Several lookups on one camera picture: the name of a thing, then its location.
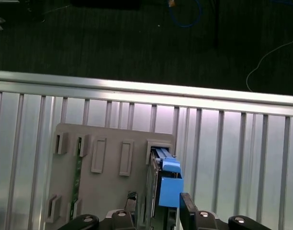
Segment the green circuit board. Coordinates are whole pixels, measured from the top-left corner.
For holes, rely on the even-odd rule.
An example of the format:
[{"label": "green circuit board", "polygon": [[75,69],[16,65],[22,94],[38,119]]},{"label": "green circuit board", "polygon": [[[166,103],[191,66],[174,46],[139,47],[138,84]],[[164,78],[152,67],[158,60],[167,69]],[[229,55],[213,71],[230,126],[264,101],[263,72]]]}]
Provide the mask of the green circuit board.
[{"label": "green circuit board", "polygon": [[71,199],[71,208],[70,208],[70,218],[69,221],[73,219],[74,214],[74,205],[79,199],[79,183],[80,183],[80,172],[82,165],[82,157],[80,157],[81,149],[81,138],[78,139],[77,151],[76,151],[76,166],[74,171],[74,180],[73,180],[73,189],[72,189],[72,199]]}]

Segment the blue cable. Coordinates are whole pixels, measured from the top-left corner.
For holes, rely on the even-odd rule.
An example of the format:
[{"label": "blue cable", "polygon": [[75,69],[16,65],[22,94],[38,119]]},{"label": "blue cable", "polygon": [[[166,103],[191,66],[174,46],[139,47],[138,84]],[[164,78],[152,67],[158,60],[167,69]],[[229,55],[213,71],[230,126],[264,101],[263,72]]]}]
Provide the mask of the blue cable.
[{"label": "blue cable", "polygon": [[196,18],[196,20],[191,23],[191,24],[188,24],[188,25],[185,25],[185,24],[181,24],[180,22],[177,21],[177,19],[175,18],[174,14],[173,14],[173,11],[172,11],[172,7],[169,6],[169,0],[167,0],[167,3],[168,3],[168,8],[169,8],[169,13],[170,13],[170,16],[172,18],[172,21],[179,27],[182,27],[182,28],[189,28],[189,27],[192,27],[193,25],[197,24],[199,21],[200,21],[200,18],[201,18],[201,14],[202,14],[202,7],[199,3],[198,0],[194,0],[196,2],[196,4],[198,5],[198,9],[199,9],[199,15],[198,17]]},{"label": "blue cable", "polygon": [[291,2],[290,0],[271,0],[271,1],[275,3],[282,3],[285,5],[293,6],[293,2]]}]

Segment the screw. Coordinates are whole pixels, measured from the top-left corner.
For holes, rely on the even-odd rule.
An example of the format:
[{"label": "screw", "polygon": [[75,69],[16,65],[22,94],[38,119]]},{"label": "screw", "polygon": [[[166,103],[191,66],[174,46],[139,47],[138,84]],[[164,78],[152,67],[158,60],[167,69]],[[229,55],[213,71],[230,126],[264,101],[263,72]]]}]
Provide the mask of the screw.
[{"label": "screw", "polygon": [[242,219],[241,217],[236,217],[235,218],[235,221],[237,221],[240,224],[243,224],[244,223],[244,219]]},{"label": "screw", "polygon": [[208,217],[208,213],[207,213],[207,212],[200,212],[200,215],[201,215],[202,217]]},{"label": "screw", "polygon": [[92,221],[93,219],[91,218],[91,217],[85,217],[84,218],[84,222],[90,222],[90,221]]},{"label": "screw", "polygon": [[120,217],[124,217],[125,215],[126,215],[125,212],[119,212],[119,213],[118,213],[118,216],[120,216]]}]

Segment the blue plastic part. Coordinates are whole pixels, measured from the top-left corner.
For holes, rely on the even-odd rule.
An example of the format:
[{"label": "blue plastic part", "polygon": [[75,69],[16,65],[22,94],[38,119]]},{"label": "blue plastic part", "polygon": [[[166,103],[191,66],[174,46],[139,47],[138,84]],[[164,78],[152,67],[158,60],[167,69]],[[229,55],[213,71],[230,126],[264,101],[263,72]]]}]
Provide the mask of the blue plastic part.
[{"label": "blue plastic part", "polygon": [[164,148],[156,148],[157,155],[162,161],[162,170],[171,173],[181,173],[180,162]]},{"label": "blue plastic part", "polygon": [[159,206],[179,207],[180,193],[183,192],[184,180],[182,178],[161,178]]},{"label": "blue plastic part", "polygon": [[159,193],[159,206],[179,207],[180,193],[183,192],[184,180],[181,175],[180,162],[176,160],[165,148],[155,148],[162,163],[162,171],[178,173],[177,178],[162,177]]}]

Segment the white cable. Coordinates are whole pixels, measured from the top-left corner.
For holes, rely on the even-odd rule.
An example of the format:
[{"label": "white cable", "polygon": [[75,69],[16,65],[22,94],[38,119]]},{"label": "white cable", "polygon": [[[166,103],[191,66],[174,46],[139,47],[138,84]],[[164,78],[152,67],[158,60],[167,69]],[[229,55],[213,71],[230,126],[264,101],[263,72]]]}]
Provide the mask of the white cable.
[{"label": "white cable", "polygon": [[49,11],[44,12],[42,15],[47,14],[47,13],[51,13],[51,12],[54,12],[54,11],[58,11],[58,10],[61,10],[61,9],[67,8],[67,7],[69,7],[69,6],[71,6],[71,5],[63,6],[63,7],[59,7],[59,8],[56,8],[56,9],[49,10]]},{"label": "white cable", "polygon": [[253,92],[253,91],[251,90],[251,88],[249,87],[249,85],[248,85],[248,78],[250,77],[250,75],[251,75],[252,73],[254,73],[256,70],[258,70],[258,68],[259,68],[261,62],[263,61],[263,59],[264,59],[266,56],[268,56],[269,54],[273,53],[274,51],[276,51],[276,50],[278,50],[278,49],[280,49],[280,48],[282,48],[282,47],[284,47],[284,46],[291,45],[292,43],[293,43],[293,41],[291,41],[291,42],[289,42],[289,43],[286,43],[286,44],[283,44],[283,45],[281,45],[281,46],[275,48],[274,50],[270,51],[269,53],[267,53],[265,56],[263,56],[263,57],[260,59],[260,61],[259,61],[258,65],[256,66],[256,68],[253,69],[253,70],[248,74],[248,76],[247,76],[246,84],[247,84],[247,88],[248,88],[248,90],[250,90],[251,92]]}]

